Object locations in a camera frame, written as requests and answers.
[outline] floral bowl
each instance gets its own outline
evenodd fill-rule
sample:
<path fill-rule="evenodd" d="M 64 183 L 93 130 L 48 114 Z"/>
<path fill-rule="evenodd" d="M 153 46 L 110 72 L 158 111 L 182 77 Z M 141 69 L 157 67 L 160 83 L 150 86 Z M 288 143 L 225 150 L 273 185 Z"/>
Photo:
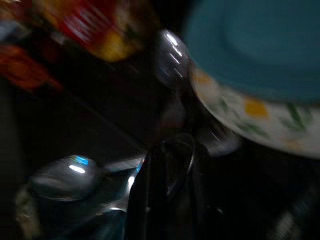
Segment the floral bowl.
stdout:
<path fill-rule="evenodd" d="M 257 99 L 217 82 L 195 65 L 190 78 L 202 104 L 234 132 L 271 148 L 320 159 L 320 106 Z"/>

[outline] snack package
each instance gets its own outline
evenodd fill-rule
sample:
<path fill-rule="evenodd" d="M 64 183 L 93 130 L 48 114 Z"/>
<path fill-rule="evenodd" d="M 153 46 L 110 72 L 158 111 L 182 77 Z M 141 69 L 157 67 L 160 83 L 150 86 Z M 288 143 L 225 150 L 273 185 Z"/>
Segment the snack package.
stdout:
<path fill-rule="evenodd" d="M 34 0 L 57 30 L 107 62 L 142 49 L 161 27 L 148 0 Z"/>

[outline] white bowl with flower pattern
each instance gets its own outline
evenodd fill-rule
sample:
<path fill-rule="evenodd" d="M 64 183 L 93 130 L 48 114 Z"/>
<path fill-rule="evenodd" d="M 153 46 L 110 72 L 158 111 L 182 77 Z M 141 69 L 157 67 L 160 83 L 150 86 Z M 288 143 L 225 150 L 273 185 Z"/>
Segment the white bowl with flower pattern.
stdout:
<path fill-rule="evenodd" d="M 320 106 L 257 99 L 194 65 L 190 78 L 206 109 L 234 132 L 271 148 L 320 159 Z"/>

